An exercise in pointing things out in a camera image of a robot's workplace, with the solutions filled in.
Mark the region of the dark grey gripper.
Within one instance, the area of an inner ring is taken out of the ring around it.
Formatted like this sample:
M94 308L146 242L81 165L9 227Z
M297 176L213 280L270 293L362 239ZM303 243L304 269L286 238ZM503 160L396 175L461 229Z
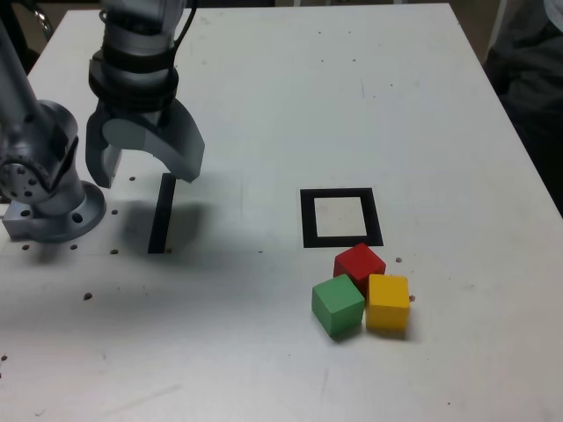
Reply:
M113 185L121 150L144 151L188 183L201 173L205 143L190 112L176 99L139 112L99 100L86 127L85 162L94 182Z

